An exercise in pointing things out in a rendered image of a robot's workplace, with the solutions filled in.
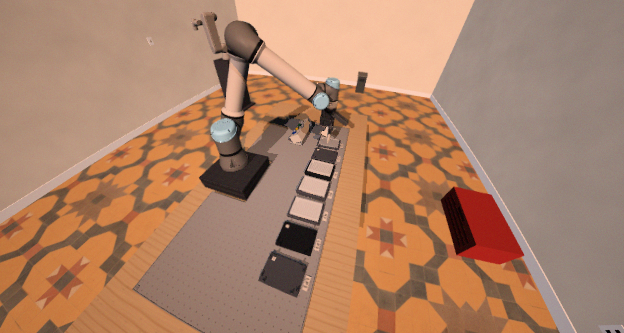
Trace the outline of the beige control panel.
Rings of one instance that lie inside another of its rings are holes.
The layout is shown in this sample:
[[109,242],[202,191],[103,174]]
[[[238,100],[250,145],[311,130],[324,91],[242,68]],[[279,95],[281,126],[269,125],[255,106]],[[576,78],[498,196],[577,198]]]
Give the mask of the beige control panel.
[[291,139],[290,143],[303,145],[304,141],[306,140],[308,134],[310,133],[312,129],[312,123],[310,119],[307,118],[304,121],[303,120],[300,121],[297,127],[290,136],[290,139]]

